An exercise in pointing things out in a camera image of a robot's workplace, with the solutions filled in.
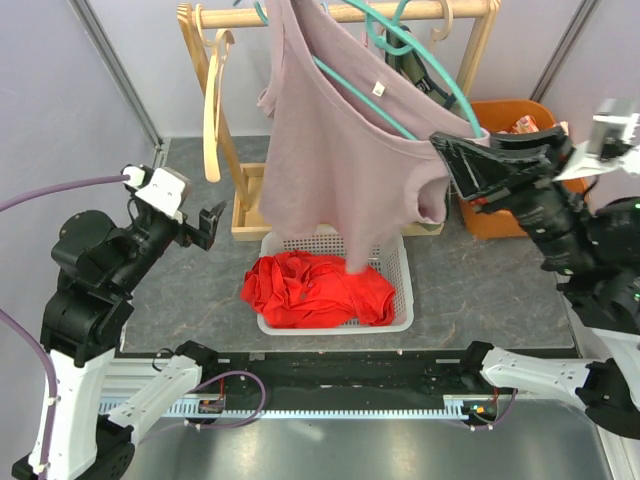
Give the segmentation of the red tank top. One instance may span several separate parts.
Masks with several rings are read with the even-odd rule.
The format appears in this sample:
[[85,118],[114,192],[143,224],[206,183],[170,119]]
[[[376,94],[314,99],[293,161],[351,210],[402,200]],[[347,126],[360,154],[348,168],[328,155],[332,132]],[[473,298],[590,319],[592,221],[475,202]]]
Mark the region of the red tank top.
[[395,288],[368,266],[351,274],[333,255],[285,251],[259,258],[240,297],[275,329],[337,328],[355,318],[382,327],[395,318]]

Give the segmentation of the mauve pink tank top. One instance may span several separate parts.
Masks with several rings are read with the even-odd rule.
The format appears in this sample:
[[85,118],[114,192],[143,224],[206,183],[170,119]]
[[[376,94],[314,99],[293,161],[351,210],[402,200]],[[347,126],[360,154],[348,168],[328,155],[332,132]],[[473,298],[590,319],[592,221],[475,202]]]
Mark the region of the mauve pink tank top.
[[449,174],[436,132],[486,144],[485,129],[429,98],[313,1],[270,1],[272,121],[259,208],[280,236],[328,224],[347,267],[414,222],[440,224]]

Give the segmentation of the white plastic basket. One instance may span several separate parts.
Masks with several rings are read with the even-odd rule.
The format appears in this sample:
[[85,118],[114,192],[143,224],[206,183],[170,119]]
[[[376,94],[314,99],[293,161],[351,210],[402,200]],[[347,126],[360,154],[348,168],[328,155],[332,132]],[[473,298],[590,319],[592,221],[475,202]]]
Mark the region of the white plastic basket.
[[[342,237],[330,226],[321,225],[312,235],[287,240],[271,232],[261,243],[260,256],[280,252],[303,250],[318,255],[346,257]],[[374,245],[370,250],[368,265],[383,276],[395,289],[395,318],[387,326],[369,326],[352,318],[334,328],[276,329],[269,326],[263,315],[257,314],[257,325],[270,336],[339,336],[399,333],[407,330],[414,320],[414,295],[411,284],[407,252],[401,235],[396,234],[386,244]]]

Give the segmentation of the beige wooden hanger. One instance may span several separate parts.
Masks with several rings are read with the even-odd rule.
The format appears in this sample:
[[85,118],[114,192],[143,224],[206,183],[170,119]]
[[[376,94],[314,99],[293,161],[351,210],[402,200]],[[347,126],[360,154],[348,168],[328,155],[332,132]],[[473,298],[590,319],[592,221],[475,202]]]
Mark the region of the beige wooden hanger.
[[202,5],[197,4],[195,7],[197,31],[203,45],[210,49],[204,91],[204,173],[207,181],[217,183],[221,178],[218,160],[219,127],[221,124],[220,117],[222,113],[221,85],[229,49],[235,43],[235,39],[229,29],[221,29],[217,32],[215,39],[210,41],[203,32],[202,12]]

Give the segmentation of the teal plastic hanger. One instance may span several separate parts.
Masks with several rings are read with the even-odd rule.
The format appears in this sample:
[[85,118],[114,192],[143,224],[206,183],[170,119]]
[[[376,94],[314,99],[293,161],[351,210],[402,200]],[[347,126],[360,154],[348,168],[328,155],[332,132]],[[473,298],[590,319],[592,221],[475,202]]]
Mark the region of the teal plastic hanger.
[[271,75],[258,101],[273,120],[268,158],[325,152],[330,145],[418,155],[435,132],[481,145],[489,133],[456,82],[396,19],[362,1],[377,58],[313,1],[269,1],[256,12],[268,28]]

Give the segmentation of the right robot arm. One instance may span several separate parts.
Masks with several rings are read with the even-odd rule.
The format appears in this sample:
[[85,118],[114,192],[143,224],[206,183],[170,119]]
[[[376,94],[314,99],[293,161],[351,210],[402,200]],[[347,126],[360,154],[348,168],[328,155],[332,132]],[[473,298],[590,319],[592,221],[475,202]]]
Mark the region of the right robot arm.
[[487,387],[541,394],[582,410],[621,437],[639,435],[639,201],[590,211],[564,176],[585,157],[565,131],[496,134],[487,145],[435,133],[432,145],[460,196],[480,213],[510,212],[561,274],[559,292],[608,350],[604,360],[546,360],[473,342],[458,368],[467,392]]

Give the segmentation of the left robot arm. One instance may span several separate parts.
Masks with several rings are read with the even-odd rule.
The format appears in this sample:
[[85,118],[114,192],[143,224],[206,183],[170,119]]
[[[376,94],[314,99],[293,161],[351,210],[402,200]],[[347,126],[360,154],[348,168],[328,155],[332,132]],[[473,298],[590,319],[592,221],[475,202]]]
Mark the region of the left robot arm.
[[40,350],[56,377],[46,383],[44,420],[33,450],[12,466],[16,479],[119,479],[160,417],[191,390],[219,382],[218,354],[195,341],[178,346],[169,364],[121,407],[99,411],[101,391],[134,311],[133,292],[171,243],[204,251],[214,242],[226,204],[199,213],[193,227],[141,200],[126,228],[88,210],[61,227],[51,257],[60,272],[46,304]]

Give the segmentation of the green printed tank top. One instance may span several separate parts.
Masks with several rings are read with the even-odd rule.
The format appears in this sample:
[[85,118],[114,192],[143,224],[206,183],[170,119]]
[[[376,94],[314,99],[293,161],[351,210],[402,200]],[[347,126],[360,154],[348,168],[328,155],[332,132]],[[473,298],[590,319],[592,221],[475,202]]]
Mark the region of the green printed tank top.
[[447,110],[456,103],[455,97],[441,88],[429,75],[423,59],[411,51],[403,56],[384,54],[385,63],[409,80],[416,88]]

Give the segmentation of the wooden hanger right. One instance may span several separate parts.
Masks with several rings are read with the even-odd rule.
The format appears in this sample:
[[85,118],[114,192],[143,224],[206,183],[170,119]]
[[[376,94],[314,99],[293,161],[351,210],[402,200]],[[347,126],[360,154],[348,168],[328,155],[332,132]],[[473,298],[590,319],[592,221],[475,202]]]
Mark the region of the wooden hanger right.
[[453,7],[448,0],[439,0],[441,6],[443,24],[440,28],[432,28],[429,38],[430,47],[434,47],[438,42],[445,40],[451,33],[453,26]]

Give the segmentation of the orange floral cloth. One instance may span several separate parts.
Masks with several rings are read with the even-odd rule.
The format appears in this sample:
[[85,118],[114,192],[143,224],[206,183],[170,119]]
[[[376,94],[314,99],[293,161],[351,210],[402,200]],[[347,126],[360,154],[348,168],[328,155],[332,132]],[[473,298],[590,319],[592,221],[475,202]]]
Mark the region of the orange floral cloth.
[[530,134],[539,131],[536,119],[531,115],[525,115],[516,120],[509,130],[512,134]]

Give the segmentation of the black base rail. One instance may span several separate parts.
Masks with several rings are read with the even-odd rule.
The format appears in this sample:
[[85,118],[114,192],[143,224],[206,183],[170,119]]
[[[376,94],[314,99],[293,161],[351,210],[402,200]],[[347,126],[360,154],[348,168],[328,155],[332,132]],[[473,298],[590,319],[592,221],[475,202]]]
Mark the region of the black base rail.
[[453,351],[228,353],[204,369],[203,380],[241,370],[265,385],[265,408],[404,409],[441,406],[445,395],[492,396],[477,374],[464,373],[466,355]]

